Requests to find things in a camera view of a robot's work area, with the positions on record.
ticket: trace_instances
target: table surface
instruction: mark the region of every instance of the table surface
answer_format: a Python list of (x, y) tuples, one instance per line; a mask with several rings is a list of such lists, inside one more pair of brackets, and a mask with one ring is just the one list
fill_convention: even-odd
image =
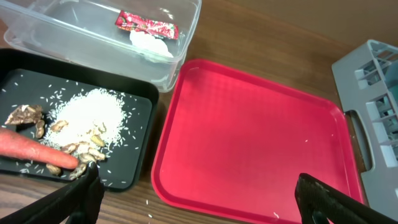
[[(0, 21), (1, 36), (6, 29)], [(1, 39), (0, 47), (9, 46)], [(352, 46), (275, 20), (229, 0), (203, 0), (187, 60), (205, 58), (326, 98), (341, 106), (331, 65), (353, 49)], [(238, 223), (173, 208), (161, 201), (154, 192), (150, 168), (171, 97), (172, 92), (160, 96), (155, 131), (151, 136), (139, 183), (123, 193), (106, 192), (98, 223)], [(350, 122), (348, 124), (358, 170), (364, 171), (352, 125)], [(62, 186), (46, 180), (0, 175), (0, 217)]]

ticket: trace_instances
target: uncooked rice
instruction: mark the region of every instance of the uncooked rice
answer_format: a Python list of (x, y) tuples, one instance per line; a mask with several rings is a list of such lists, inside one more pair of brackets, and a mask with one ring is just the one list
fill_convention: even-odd
[[(55, 109), (49, 111), (49, 118), (54, 122), (68, 121), (68, 126), (58, 133), (49, 129), (40, 142), (59, 150), (67, 144), (85, 141), (90, 142), (91, 147), (99, 149), (100, 147), (91, 142), (91, 136), (87, 132), (95, 126), (105, 125), (106, 132), (100, 134), (100, 137), (106, 145), (121, 144), (123, 120), (127, 117), (122, 109), (123, 105), (124, 102), (117, 93), (110, 93), (104, 88), (97, 88), (83, 95), (79, 93), (70, 101), (60, 101), (58, 105), (55, 104)], [(77, 156), (79, 153), (84, 152), (78, 150), (73, 155)]]

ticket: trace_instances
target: carrot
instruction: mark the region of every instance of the carrot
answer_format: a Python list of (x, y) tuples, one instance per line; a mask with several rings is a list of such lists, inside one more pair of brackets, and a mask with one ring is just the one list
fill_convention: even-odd
[(74, 169), (79, 163), (69, 154), (44, 146), (6, 128), (0, 128), (0, 156), (39, 161), (66, 169)]

